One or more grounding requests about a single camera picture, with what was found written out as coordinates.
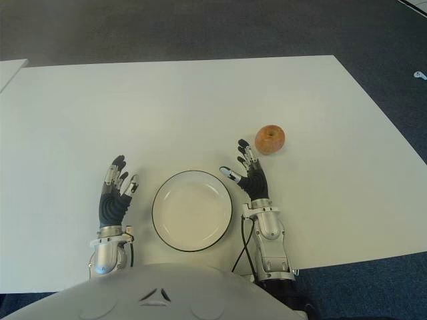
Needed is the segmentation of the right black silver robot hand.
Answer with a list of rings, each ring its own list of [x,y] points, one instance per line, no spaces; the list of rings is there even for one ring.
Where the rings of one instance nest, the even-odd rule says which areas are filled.
[[[220,172],[245,191],[251,201],[269,199],[268,182],[264,170],[250,144],[246,140],[240,139],[238,151],[242,157],[238,156],[237,160],[246,169],[247,175],[240,175],[226,166],[221,166]]]

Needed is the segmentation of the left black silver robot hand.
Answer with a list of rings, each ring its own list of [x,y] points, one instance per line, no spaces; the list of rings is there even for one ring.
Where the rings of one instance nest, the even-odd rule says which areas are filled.
[[[139,187],[138,175],[133,175],[123,191],[121,187],[129,173],[122,172],[126,166],[125,156],[118,155],[109,166],[99,200],[99,227],[121,225]]]

